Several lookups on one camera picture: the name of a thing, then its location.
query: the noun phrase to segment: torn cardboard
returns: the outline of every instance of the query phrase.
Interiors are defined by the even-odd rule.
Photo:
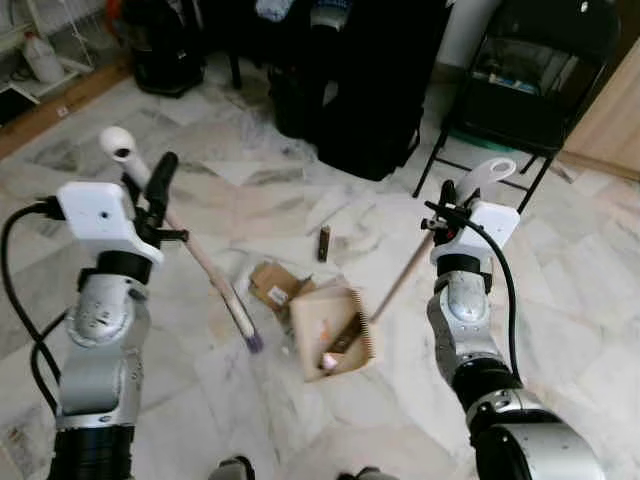
[[[264,262],[251,274],[249,290],[276,314],[286,311],[289,302],[315,290],[315,283],[307,278],[299,280],[277,263]]]
[[[363,313],[354,301],[354,291],[345,286],[317,289],[308,295],[297,296],[291,302],[291,323],[305,381],[313,382],[347,372],[356,372],[370,366],[376,359],[375,329],[365,324],[363,337],[357,339],[344,353],[331,374],[319,368],[322,354],[327,351],[353,316]]]

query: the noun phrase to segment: black folding chair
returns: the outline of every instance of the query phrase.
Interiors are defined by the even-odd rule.
[[[521,174],[544,158],[531,186],[502,182],[526,192],[518,208],[522,213],[584,113],[619,35],[609,0],[504,1],[442,123],[414,198],[435,161],[470,170],[438,157],[456,130],[530,153]]]

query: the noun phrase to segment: white plastic bottle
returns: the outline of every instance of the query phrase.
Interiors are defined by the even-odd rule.
[[[25,38],[22,53],[36,78],[42,83],[55,83],[62,80],[64,69],[51,45],[40,40],[33,32],[27,32]]]

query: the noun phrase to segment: purple stick tip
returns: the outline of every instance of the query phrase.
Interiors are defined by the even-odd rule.
[[[245,338],[247,342],[247,346],[249,347],[249,351],[253,354],[260,353],[262,348],[264,347],[264,343],[262,343],[262,337],[258,332],[256,332],[252,337]]]

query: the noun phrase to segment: black cable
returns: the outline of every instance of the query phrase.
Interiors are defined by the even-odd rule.
[[[11,234],[11,229],[15,225],[15,223],[20,220],[22,217],[26,217],[31,213],[47,213],[48,208],[45,203],[36,203],[30,205],[28,207],[22,208],[11,215],[8,220],[5,222],[4,227],[2,228],[2,238],[0,239],[0,268],[2,270],[2,282],[4,284],[4,290],[9,298],[9,302],[11,306],[15,310],[16,314],[20,318],[20,321],[29,332],[29,335],[36,343],[38,349],[42,352],[49,368],[51,368],[51,373],[53,373],[53,377],[56,380],[56,383],[60,382],[60,369],[56,364],[56,361],[51,355],[51,351],[47,347],[45,343],[43,343],[43,337],[36,329],[35,325],[29,318],[29,315],[24,310],[18,296],[16,295],[15,288],[13,286],[13,281],[11,280],[11,275],[9,272],[9,235]]]
[[[45,340],[47,339],[49,334],[62,323],[62,321],[65,319],[66,314],[66,311],[62,312],[53,322],[47,325],[47,328],[42,331],[42,344],[33,344],[33,347],[31,347],[31,357],[29,361],[31,365],[31,374],[33,375],[33,379],[35,380],[36,385],[38,386],[38,390],[40,390],[40,393],[42,393],[42,396],[49,404],[49,407],[51,408],[51,411],[54,415],[56,414],[58,404],[56,403],[56,399],[49,390],[49,387],[47,387],[47,384],[42,378],[42,374],[40,373],[40,367],[38,366],[38,353],[42,352],[42,348],[40,347],[40,345],[46,345],[44,343]]]
[[[471,220],[464,218],[461,215],[458,215],[453,210],[444,207],[442,205],[437,205],[433,202],[426,202],[425,205],[429,207],[431,210],[435,211],[438,216],[444,218],[451,223],[457,225],[464,225],[465,227],[469,227],[478,235],[480,235],[485,242],[489,244],[493,253],[495,253],[498,258],[498,262],[500,262],[500,267],[502,268],[502,272],[504,273],[505,281],[507,282],[507,296],[509,298],[509,327],[508,327],[508,337],[509,337],[509,359],[511,361],[511,371],[513,376],[522,383],[520,379],[520,371],[518,369],[518,359],[516,358],[516,287],[513,282],[513,277],[511,275],[511,269],[509,268],[509,264],[507,263],[507,259],[505,258],[502,250],[495,242],[491,235],[489,235],[482,226],[473,223]]]

